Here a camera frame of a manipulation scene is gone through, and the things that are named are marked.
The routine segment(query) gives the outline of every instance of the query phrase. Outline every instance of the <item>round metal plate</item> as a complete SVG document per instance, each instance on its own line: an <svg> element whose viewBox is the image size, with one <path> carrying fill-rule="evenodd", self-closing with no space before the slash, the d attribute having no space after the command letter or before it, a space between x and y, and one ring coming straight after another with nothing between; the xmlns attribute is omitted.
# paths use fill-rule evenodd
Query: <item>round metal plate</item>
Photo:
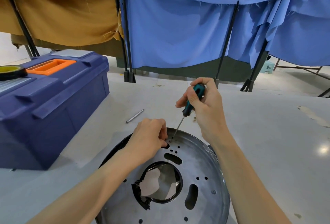
<svg viewBox="0 0 330 224"><path fill-rule="evenodd" d="M169 136L173 136L174 132L175 129L167 128ZM119 143L102 164L108 161L116 151L123 148L129 138L130 136ZM180 130L178 130L173 140L168 139L166 142L170 145L168 149L160 149L154 158L137 167L119 186L98 214L98 223L227 222L230 204L229 193L216 155L202 141ZM173 159L173 155L179 157L182 163ZM182 187L175 199L163 204L151 201L150 209L145 210L134 197L132 187L136 187L136 182L145 174L146 168L150 168L150 165L156 162L167 162L175 166L181 176ZM196 187L191 185L196 185L198 188L197 200L193 209L191 209L191 204L187 204L187 201L189 201L187 198L192 195L189 189L194 189L192 198L196 198Z"/></svg>

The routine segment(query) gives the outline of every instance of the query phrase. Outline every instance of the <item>tabletop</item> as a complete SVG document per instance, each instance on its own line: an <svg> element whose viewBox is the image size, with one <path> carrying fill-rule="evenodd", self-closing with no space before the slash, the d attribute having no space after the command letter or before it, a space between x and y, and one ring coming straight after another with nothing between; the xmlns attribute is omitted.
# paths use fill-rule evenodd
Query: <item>tabletop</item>
<svg viewBox="0 0 330 224"><path fill-rule="evenodd" d="M143 118L176 128L183 91L109 82L110 94L48 171L0 169L0 223L25 223L93 173ZM330 219L330 100L222 92L228 127L258 176L292 223ZM145 109L129 124L125 121ZM193 115L180 130L204 141ZM231 206L228 224L236 223Z"/></svg>

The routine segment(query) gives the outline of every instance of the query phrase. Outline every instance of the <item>green screwdriver handle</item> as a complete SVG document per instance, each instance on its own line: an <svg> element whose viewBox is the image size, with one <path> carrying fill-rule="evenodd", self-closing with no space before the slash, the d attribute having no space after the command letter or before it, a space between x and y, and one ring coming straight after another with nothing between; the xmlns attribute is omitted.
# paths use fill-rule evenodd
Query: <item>green screwdriver handle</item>
<svg viewBox="0 0 330 224"><path fill-rule="evenodd" d="M198 83L194 86L194 90L198 96L198 98L201 100L203 95L204 95L204 92L205 92L205 86L204 84L202 83ZM186 107L184 108L184 110L182 111L182 113L184 114L184 117L187 117L188 115L191 114L191 111L194 107L190 104L189 101L187 101L187 105Z"/></svg>

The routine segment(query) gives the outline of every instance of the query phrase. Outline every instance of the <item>hand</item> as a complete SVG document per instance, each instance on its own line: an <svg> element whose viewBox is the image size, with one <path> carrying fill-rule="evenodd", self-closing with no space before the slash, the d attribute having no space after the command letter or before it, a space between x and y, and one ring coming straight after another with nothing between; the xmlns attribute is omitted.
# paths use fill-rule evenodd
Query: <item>hand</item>
<svg viewBox="0 0 330 224"><path fill-rule="evenodd" d="M166 122L164 119L143 119L138 123L126 147L124 148L138 165L145 163L155 156L161 147L166 147L168 138Z"/></svg>
<svg viewBox="0 0 330 224"><path fill-rule="evenodd" d="M219 141L223 134L228 134L222 98L212 78L197 78L191 83L206 85L204 97L200 101L193 87L189 87L183 96L176 102L176 107L185 107L187 100L194 107L196 120L201 128L203 138L211 144Z"/></svg>

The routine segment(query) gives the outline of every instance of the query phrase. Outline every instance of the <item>screwdriver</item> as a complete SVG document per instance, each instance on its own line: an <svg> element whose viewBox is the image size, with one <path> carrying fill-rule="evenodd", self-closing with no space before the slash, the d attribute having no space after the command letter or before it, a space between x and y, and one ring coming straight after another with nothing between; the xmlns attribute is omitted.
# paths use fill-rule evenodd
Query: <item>screwdriver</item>
<svg viewBox="0 0 330 224"><path fill-rule="evenodd" d="M198 84L196 84L196 85L194 86L194 91L195 91L195 93L197 94L198 98L201 100L202 97L203 97L203 95L204 95L204 92L205 92L205 86L204 86L204 84L202 84L202 83L198 83ZM182 111L182 113L183 113L184 116L183 116L182 120L180 121L177 130L175 130L172 139L175 137L175 134L177 133L177 131L178 131L178 129L179 129L179 127L180 127L182 121L184 120L184 118L191 114L191 111L192 111L193 108L194 108L194 107L190 104L190 102L187 101L187 105L186 105L186 107L184 108L184 110Z"/></svg>

